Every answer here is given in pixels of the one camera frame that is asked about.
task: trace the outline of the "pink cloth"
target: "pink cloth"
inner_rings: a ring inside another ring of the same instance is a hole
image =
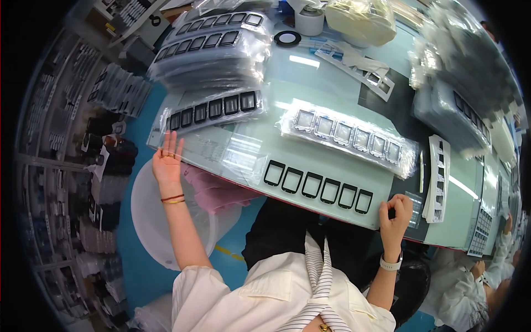
[[[181,163],[181,173],[194,187],[198,206],[211,214],[236,204],[248,206],[251,199],[262,196],[187,163]]]

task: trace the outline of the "black tape roll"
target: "black tape roll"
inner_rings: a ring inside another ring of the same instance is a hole
[[[293,36],[295,36],[295,40],[291,41],[291,42],[280,41],[280,37],[283,36],[283,35],[293,35]],[[277,45],[280,46],[280,47],[293,47],[293,46],[297,46],[298,43],[301,42],[302,37],[296,31],[281,31],[281,32],[279,32],[279,33],[277,33],[275,35],[274,40],[277,43]]]

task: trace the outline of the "hand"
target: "hand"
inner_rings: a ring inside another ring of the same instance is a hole
[[[395,209],[395,217],[389,220],[389,209]],[[413,202],[408,196],[396,194],[387,203],[380,203],[380,236],[382,237],[384,260],[387,263],[398,262],[402,251],[400,246],[406,232],[411,215]]]
[[[177,132],[168,130],[164,134],[163,148],[159,148],[153,155],[153,175],[159,183],[162,196],[170,197],[181,194],[181,155],[183,153],[184,140],[177,143]]]
[[[507,222],[505,223],[505,228],[503,229],[503,233],[505,235],[508,235],[509,232],[512,230],[512,215],[509,214],[509,219],[507,219]]]
[[[514,256],[512,256],[512,266],[516,268],[516,265],[518,265],[518,261],[520,260],[520,254],[522,253],[522,249],[518,249]]]
[[[482,260],[476,262],[470,272],[474,276],[474,280],[478,279],[485,272],[485,262]]]

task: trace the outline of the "white shirt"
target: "white shirt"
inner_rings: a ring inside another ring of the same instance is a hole
[[[471,265],[463,259],[436,262],[431,266],[430,290],[419,310],[435,317],[437,326],[448,325],[456,332],[469,330],[473,327],[474,315],[487,308],[483,283],[495,290],[504,279],[510,243],[511,233],[502,234],[491,264],[476,280],[470,272]],[[453,255],[450,250],[445,253]]]
[[[327,269],[326,262],[321,258],[322,263],[315,265],[317,275],[310,277],[307,255],[315,258],[317,255],[311,254],[317,251],[321,255],[319,246],[308,234],[305,247],[306,254],[286,252],[257,262],[244,285],[232,292],[216,270],[186,267],[174,281],[172,331],[273,332],[284,329],[295,316],[307,313],[302,310],[308,308],[308,303],[330,309],[320,314],[323,320],[333,313],[339,317],[336,320],[339,324],[347,326],[347,331],[394,331],[396,322],[392,314],[369,304],[338,269],[329,267],[331,285],[325,291],[328,296],[319,296],[322,292],[317,288]]]

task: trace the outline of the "blue floor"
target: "blue floor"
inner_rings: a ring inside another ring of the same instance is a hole
[[[117,245],[122,256],[124,285],[130,317],[134,316],[134,308],[142,307],[161,295],[170,293],[173,280],[179,273],[166,269],[147,253],[136,235],[130,208],[134,179],[155,152],[148,148],[145,142],[165,95],[164,87],[155,84],[140,116],[137,119],[129,118],[127,120],[124,134],[124,137],[133,141],[139,149],[120,211],[120,224],[117,230]],[[244,207],[238,223],[218,242],[218,246],[231,253],[241,255],[241,251],[245,247],[245,234],[251,229],[251,225],[265,200],[265,197],[254,199],[251,201],[251,205]],[[245,262],[219,250],[214,250],[210,256],[210,261],[213,267],[221,273],[231,290],[243,284],[247,275]],[[398,331],[428,332],[434,331],[434,328],[433,317],[417,312]]]

